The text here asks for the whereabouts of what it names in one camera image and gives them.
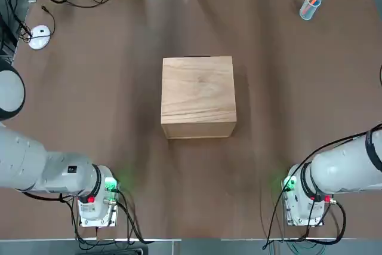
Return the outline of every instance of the wooden cube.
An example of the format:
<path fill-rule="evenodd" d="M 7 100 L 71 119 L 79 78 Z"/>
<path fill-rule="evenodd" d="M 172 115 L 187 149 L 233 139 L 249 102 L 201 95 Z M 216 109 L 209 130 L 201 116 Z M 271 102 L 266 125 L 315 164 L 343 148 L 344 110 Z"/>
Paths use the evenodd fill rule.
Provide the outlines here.
<path fill-rule="evenodd" d="M 236 124 L 232 57 L 164 58 L 161 124 L 168 139 L 229 137 Z"/>

